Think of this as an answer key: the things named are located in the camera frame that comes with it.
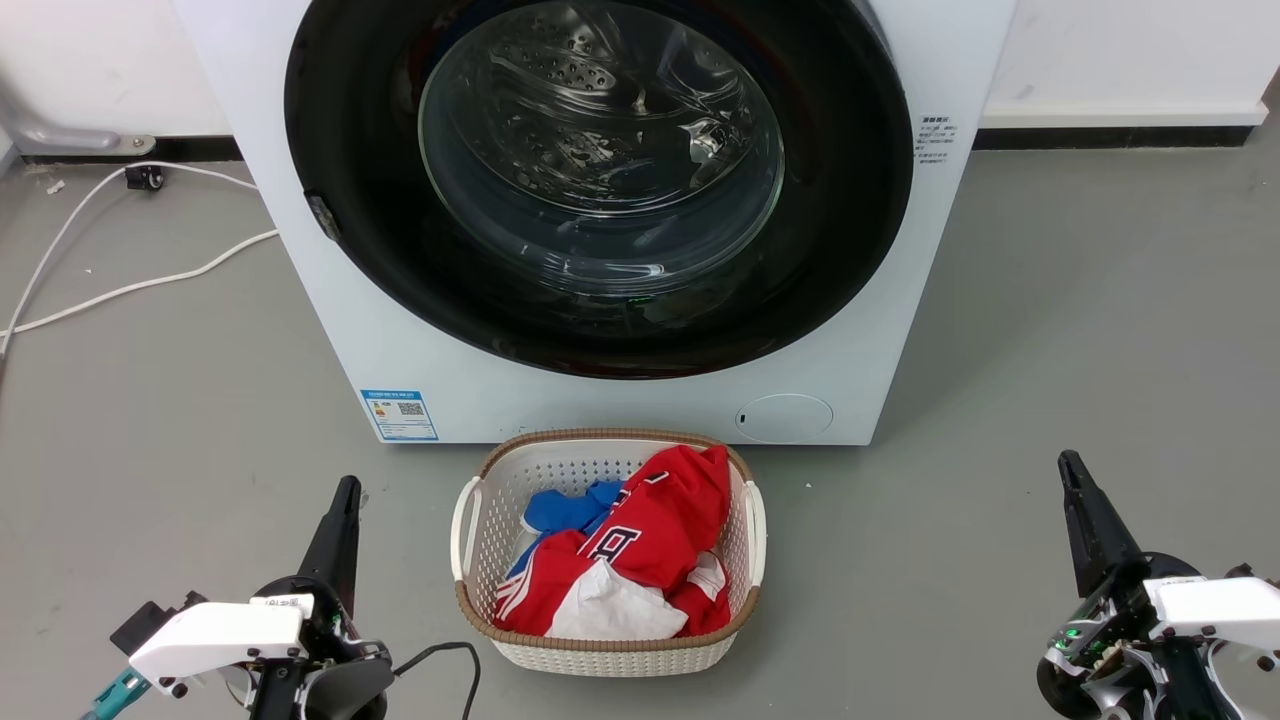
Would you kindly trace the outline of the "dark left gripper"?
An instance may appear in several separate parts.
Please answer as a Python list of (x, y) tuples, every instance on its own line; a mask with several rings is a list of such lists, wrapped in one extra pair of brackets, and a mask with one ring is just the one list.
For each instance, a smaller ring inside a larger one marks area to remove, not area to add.
[(387, 689), (394, 682), (390, 652), (355, 629), (361, 483), (342, 477), (303, 555), (298, 574), (278, 579), (256, 594), (310, 598), (296, 638), (273, 657), (251, 664), (252, 719), (383, 719)]

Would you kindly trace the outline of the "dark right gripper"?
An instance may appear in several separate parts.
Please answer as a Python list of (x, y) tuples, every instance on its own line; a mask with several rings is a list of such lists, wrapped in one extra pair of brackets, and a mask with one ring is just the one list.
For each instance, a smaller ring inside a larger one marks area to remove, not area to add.
[(1065, 719), (1239, 719), (1213, 669), (1224, 641), (1156, 630), (1148, 582), (1203, 577), (1181, 560), (1128, 560), (1140, 546), (1078, 451), (1059, 455), (1059, 475), (1084, 600), (1037, 664), (1046, 703)]

